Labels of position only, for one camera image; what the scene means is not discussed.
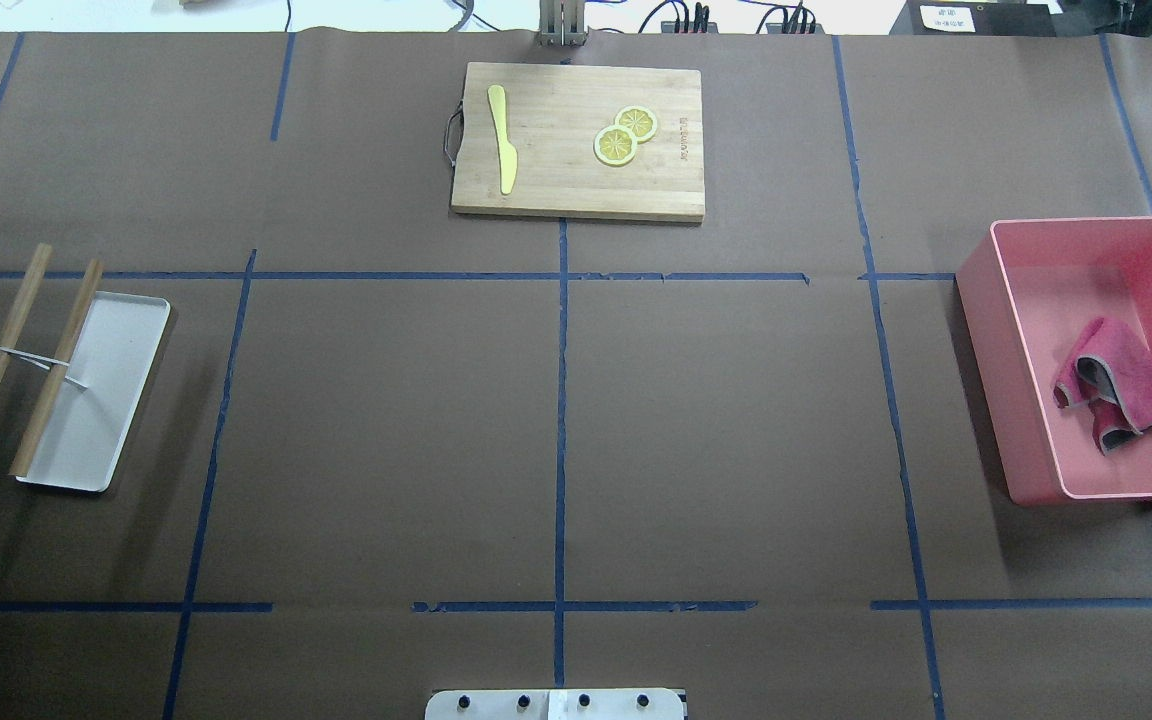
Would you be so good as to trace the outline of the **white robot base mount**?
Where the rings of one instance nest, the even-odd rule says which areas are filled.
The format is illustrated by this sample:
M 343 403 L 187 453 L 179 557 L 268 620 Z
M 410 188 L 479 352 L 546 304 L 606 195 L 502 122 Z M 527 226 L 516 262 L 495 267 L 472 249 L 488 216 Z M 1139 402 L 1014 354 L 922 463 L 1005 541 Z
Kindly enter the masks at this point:
M 456 689 L 426 702 L 425 719 L 687 719 L 685 694 L 664 687 Z

